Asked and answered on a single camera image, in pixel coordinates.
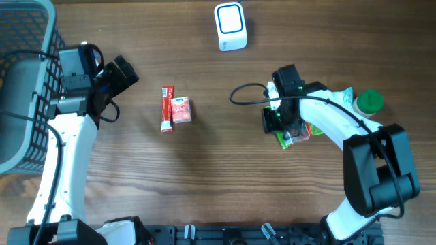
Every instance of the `basket mesh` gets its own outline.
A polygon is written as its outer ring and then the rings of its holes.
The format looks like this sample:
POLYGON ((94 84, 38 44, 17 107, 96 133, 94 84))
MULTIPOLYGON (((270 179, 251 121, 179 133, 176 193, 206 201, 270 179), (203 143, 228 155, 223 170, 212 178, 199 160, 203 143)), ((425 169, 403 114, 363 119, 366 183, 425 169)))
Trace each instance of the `basket mesh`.
MULTIPOLYGON (((42 8, 24 6, 26 8, 0 9, 0 54, 17 49, 41 50, 44 35, 52 35, 49 53, 58 55, 58 50, 65 47, 65 41, 56 27, 52 33, 45 33, 48 22, 47 12, 42 8)), ((0 89, 5 82, 8 69, 15 62, 28 57, 29 54, 17 54, 0 60, 0 89)), ((61 89, 58 83, 61 75, 59 61, 48 59, 44 84, 42 89, 34 94, 38 97, 35 119, 44 122, 48 120, 44 110, 50 101, 50 96, 61 89)), ((42 173, 47 153, 48 129, 33 124, 30 140, 26 154, 14 168, 8 171, 9 174, 42 173)))

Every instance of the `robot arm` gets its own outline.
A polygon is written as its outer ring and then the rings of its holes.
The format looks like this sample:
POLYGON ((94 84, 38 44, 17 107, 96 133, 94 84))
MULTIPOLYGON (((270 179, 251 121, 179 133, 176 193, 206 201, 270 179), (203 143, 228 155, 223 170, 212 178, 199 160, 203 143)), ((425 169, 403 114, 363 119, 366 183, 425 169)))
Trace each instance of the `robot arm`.
MULTIPOLYGON (((333 243, 341 244, 358 235, 379 215, 399 205, 393 176, 390 175, 387 165, 375 166, 374 158, 382 157, 382 154, 375 147, 374 138, 369 137, 368 131, 343 110, 326 103, 331 101, 341 104, 324 85, 319 82, 306 85, 293 65, 280 68, 272 76, 277 87, 276 97, 303 95, 324 100, 281 100, 279 107, 272 104, 270 108, 264 108, 262 116, 267 133, 291 131, 292 136, 298 136, 304 122, 309 122, 321 129, 343 151, 344 189, 347 198, 322 220, 322 227, 326 232, 323 239, 328 240, 325 243, 335 241, 333 243)), ((418 196, 420 185, 404 129, 399 125, 384 127, 353 111, 348 112, 364 123, 373 132, 375 140, 385 148, 403 201, 418 196)))

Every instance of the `red candy bar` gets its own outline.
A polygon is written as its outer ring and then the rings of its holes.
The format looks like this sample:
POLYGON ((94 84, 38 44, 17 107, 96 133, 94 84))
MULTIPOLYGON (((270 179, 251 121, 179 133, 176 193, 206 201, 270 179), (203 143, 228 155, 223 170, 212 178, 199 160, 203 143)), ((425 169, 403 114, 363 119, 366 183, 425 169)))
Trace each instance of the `red candy bar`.
POLYGON ((171 99, 174 98, 174 86, 162 88, 162 125, 161 132, 171 132, 171 99))

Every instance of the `white box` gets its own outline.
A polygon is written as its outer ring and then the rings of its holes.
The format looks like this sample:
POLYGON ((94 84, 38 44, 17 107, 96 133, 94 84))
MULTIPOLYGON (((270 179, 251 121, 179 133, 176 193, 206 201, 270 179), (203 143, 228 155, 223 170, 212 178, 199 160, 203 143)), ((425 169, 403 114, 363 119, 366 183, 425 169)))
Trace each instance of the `white box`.
POLYGON ((241 4, 223 3, 215 7, 215 23, 221 51, 238 50, 247 45, 247 29, 241 4))

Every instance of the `white small object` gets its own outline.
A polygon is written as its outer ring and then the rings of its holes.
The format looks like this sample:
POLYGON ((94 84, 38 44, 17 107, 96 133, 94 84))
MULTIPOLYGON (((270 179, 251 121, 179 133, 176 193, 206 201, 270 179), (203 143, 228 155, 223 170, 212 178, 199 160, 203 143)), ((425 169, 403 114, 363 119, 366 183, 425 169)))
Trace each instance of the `white small object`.
MULTIPOLYGON (((277 91, 277 88, 275 87, 274 82, 268 82, 268 84, 266 85, 266 89, 268 89, 268 97, 270 99, 275 99, 275 98, 279 97, 279 91, 277 91)), ((281 99, 276 100, 276 101, 271 101, 270 102, 271 109, 272 110, 279 109, 280 103, 281 103, 281 99)))
POLYGON ((136 243, 135 225, 130 220, 105 224, 97 229, 108 245, 134 245, 136 243))
POLYGON ((241 4, 222 3, 215 7, 215 23, 221 51, 238 50, 247 45, 247 29, 241 4))

